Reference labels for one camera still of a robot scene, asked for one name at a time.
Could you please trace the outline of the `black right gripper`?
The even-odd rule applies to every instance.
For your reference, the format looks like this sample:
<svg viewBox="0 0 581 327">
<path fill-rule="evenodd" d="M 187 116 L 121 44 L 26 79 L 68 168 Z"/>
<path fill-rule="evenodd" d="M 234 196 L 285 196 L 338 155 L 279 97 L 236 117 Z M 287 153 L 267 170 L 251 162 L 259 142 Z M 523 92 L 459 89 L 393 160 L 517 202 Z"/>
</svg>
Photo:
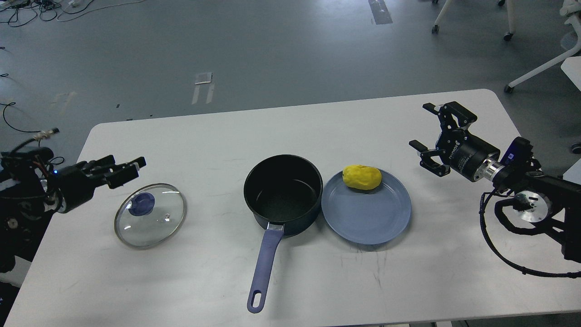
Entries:
<svg viewBox="0 0 581 327">
<path fill-rule="evenodd" d="M 423 109 L 438 117 L 441 135 L 436 149 L 428 149 L 416 139 L 409 141 L 409 146 L 419 154 L 420 166 L 439 177 L 448 175 L 452 168 L 471 182 L 480 180 L 481 166 L 488 158 L 497 160 L 500 149 L 468 131 L 478 117 L 456 101 L 443 105 L 428 102 Z M 433 157 L 439 157 L 442 163 Z"/>
</svg>

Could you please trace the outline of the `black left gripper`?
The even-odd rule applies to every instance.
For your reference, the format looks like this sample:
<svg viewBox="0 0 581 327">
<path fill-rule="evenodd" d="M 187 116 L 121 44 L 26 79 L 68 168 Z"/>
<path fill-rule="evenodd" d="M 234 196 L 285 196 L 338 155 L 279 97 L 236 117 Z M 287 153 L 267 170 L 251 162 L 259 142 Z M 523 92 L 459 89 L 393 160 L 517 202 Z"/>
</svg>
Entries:
<svg viewBox="0 0 581 327">
<path fill-rule="evenodd" d="M 139 170 L 146 165 L 144 157 L 116 164 L 114 156 L 107 155 L 59 169 L 48 179 L 48 188 L 56 195 L 56 212 L 68 213 L 86 203 L 98 186 L 107 185 L 110 189 L 123 186 L 139 177 Z"/>
</svg>

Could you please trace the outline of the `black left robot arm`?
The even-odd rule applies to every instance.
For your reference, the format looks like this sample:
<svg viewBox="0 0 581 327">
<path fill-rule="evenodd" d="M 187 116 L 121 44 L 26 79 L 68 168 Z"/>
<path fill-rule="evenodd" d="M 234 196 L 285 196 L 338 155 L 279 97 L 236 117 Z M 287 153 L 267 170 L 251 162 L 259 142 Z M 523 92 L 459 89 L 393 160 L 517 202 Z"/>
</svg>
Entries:
<svg viewBox="0 0 581 327">
<path fill-rule="evenodd" d="M 93 199 L 100 186 L 115 189 L 136 179 L 147 165 L 144 157 L 116 163 L 108 155 L 54 169 L 52 149 L 31 143 L 59 133 L 53 128 L 35 132 L 1 153 L 1 271 L 16 265 L 16 255 L 32 242 L 33 223 L 55 213 L 68 213 Z"/>
</svg>

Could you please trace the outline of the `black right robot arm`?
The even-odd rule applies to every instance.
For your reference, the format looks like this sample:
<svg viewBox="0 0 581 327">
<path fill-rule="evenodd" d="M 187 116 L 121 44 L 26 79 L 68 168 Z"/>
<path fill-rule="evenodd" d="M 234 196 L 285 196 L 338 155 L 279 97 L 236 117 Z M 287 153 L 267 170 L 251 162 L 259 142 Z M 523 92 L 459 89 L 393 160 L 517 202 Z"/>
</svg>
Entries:
<svg viewBox="0 0 581 327">
<path fill-rule="evenodd" d="M 469 132 L 477 116 L 456 101 L 428 102 L 423 109 L 437 116 L 441 133 L 434 149 L 415 139 L 409 142 L 419 154 L 420 166 L 439 177 L 454 170 L 470 182 L 492 183 L 492 191 L 482 194 L 479 205 L 481 231 L 492 252 L 524 275 L 579 278 L 579 272 L 533 270 L 501 255 L 488 235 L 485 211 L 493 196 L 500 197 L 494 215 L 506 230 L 525 236 L 545 234 L 560 244 L 564 259 L 579 263 L 580 185 L 545 174 L 531 142 L 523 137 L 516 137 L 501 156 L 499 149 Z"/>
</svg>

